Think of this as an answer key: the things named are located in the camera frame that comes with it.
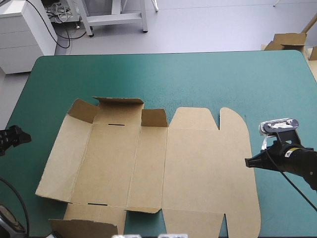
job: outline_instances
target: cardboard tab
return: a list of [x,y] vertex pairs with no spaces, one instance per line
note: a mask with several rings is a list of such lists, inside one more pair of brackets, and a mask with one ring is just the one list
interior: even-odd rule
[[68,204],[64,220],[90,220],[112,224],[117,227],[118,234],[123,234],[125,217],[126,211],[122,207]]
[[275,34],[273,41],[284,46],[304,46],[306,33],[283,33]]
[[189,238],[218,238],[223,213],[163,209],[166,232]]
[[265,51],[280,51],[284,49],[284,46],[279,44],[279,43],[276,43],[274,41],[271,41],[265,48],[264,50]]
[[118,234],[112,224],[85,220],[50,220],[52,230],[63,238],[111,238]]
[[312,51],[312,54],[309,58],[309,60],[317,60],[317,47],[313,47],[313,51]]
[[168,127],[164,109],[143,109],[141,126]]
[[102,103],[108,103],[108,104],[118,104],[118,103],[123,103],[123,104],[144,104],[144,102],[139,99],[139,98],[105,98],[105,97],[93,97],[97,99],[99,102]]
[[169,127],[218,130],[211,112],[207,108],[178,108]]
[[143,101],[138,98],[96,98],[99,100],[99,113],[94,124],[141,126]]
[[87,103],[81,99],[76,99],[72,107],[68,111],[68,114],[79,120],[93,123],[93,120],[98,112],[98,107]]

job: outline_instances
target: table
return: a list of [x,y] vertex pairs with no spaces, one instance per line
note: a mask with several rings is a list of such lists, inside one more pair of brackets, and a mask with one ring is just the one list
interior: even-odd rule
[[[261,121],[293,117],[303,145],[317,147],[317,85],[297,51],[42,57],[8,124],[21,126],[33,141],[0,158],[0,175],[25,199],[33,236],[47,235],[48,219],[63,217],[65,203],[34,193],[67,110],[76,98],[96,104],[92,96],[139,97],[145,108],[165,108],[169,121],[176,108],[186,106],[209,108],[219,123],[220,108],[230,107],[245,120],[254,155],[263,140]],[[317,236],[317,214],[297,191],[277,172],[255,173],[260,236]],[[316,192],[302,178],[290,178],[317,204]],[[0,203],[24,221],[17,199],[2,184]],[[161,213],[127,215],[126,233],[164,230]]]

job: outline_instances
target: floor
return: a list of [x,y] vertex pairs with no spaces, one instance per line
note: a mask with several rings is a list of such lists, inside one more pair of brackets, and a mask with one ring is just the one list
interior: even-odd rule
[[[91,15],[104,14],[110,0],[86,0]],[[140,9],[130,0],[127,12]],[[316,13],[317,0],[158,0],[155,13],[147,0],[149,32],[140,24],[94,27],[94,37],[74,40],[67,50],[57,47],[56,55],[140,54],[216,51],[256,51],[273,39],[274,33],[300,32]],[[81,35],[68,25],[72,37]],[[63,28],[56,26],[63,34]],[[60,43],[67,45],[66,40]],[[317,45],[317,25],[307,45]],[[0,129],[6,127],[29,73],[5,75],[0,69]]]

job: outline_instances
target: brown cardboard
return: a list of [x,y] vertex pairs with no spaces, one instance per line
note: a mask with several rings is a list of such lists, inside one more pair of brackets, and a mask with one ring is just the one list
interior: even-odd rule
[[52,230],[63,238],[111,238],[118,233],[112,224],[87,220],[50,220]]
[[273,41],[284,46],[304,46],[306,33],[283,33],[275,34]]
[[305,51],[306,37],[306,33],[275,34],[273,41],[271,41],[267,46],[262,45],[261,50],[297,50],[300,51],[307,60],[307,53]]
[[284,49],[284,46],[279,44],[279,43],[276,43],[274,41],[271,41],[265,48],[264,50],[265,51],[279,51],[279,50],[283,50]]
[[218,238],[223,215],[214,212],[163,209],[166,232],[187,234],[190,238]]
[[230,237],[257,237],[254,172],[241,161],[251,156],[248,129],[233,110],[220,110],[218,129],[208,109],[178,108],[168,130],[163,209],[225,213]]
[[316,46],[313,47],[313,51],[311,53],[309,60],[317,60],[317,47]]
[[36,191],[73,203],[65,221],[110,223],[121,233],[125,210],[163,208],[168,232],[218,237],[226,214],[230,236],[258,236],[255,177],[244,163],[249,134],[237,113],[221,109],[219,130],[208,109],[178,108],[168,127],[165,111],[143,109],[140,99],[96,99],[97,107],[74,102]]
[[109,207],[87,204],[68,204],[64,220],[89,220],[108,223],[117,227],[117,232],[123,234],[126,211],[121,207]]

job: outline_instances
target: electrical cord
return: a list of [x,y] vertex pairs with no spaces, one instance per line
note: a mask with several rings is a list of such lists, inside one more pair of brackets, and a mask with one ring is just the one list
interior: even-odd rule
[[[55,43],[56,43],[58,46],[60,46],[61,48],[63,48],[63,49],[68,49],[68,48],[70,47],[70,40],[79,39],[79,38],[83,37],[83,36],[86,34],[86,32],[85,32],[84,34],[82,34],[82,35],[79,36],[79,37],[70,38],[70,37],[69,37],[68,30],[67,30],[66,26],[64,25],[64,22],[61,22],[61,23],[63,24],[63,27],[65,28],[65,31],[66,31],[66,33],[67,33],[67,37],[61,36],[61,35],[59,35],[59,34],[57,34],[57,33],[56,33],[56,34],[57,34],[58,36],[60,36],[61,38],[68,39],[68,45],[67,45],[67,46],[62,46],[62,45],[59,44],[59,43],[57,42],[57,40],[55,40],[55,38],[53,37],[51,31],[49,30],[49,28],[48,28],[46,22],[44,21],[42,15],[41,15],[40,12],[38,11],[38,9],[37,9],[37,8],[33,5],[33,3],[31,3],[29,0],[26,0],[26,1],[27,1],[27,2],[35,9],[35,11],[38,13],[38,15],[39,15],[40,18],[42,19],[43,23],[45,24],[46,29],[48,30],[50,36],[51,36],[52,39],[55,41]],[[58,16],[58,15],[52,13],[52,12],[47,12],[47,13],[51,14],[51,15],[49,16],[49,18]]]
[[9,188],[11,188],[11,190],[15,193],[15,195],[17,196],[17,198],[19,199],[23,211],[24,211],[24,215],[25,215],[25,220],[26,220],[26,237],[29,238],[30,235],[30,221],[29,221],[29,214],[26,210],[26,206],[25,203],[22,199],[22,197],[20,196],[20,194],[18,193],[18,191],[4,178],[0,177],[0,181],[2,181],[3,183],[5,183]]
[[299,192],[299,194],[309,203],[309,205],[311,205],[311,207],[317,212],[317,207],[303,194],[302,191],[299,190],[299,188],[296,187],[296,185],[288,178],[288,176],[286,176],[286,174],[277,166],[277,164],[274,162],[274,160],[271,158],[271,156],[269,155],[268,151],[266,151],[266,154],[269,158],[269,160],[271,160],[272,164],[277,168],[277,170],[283,175],[283,177],[293,186],[293,188],[296,189],[296,191]]

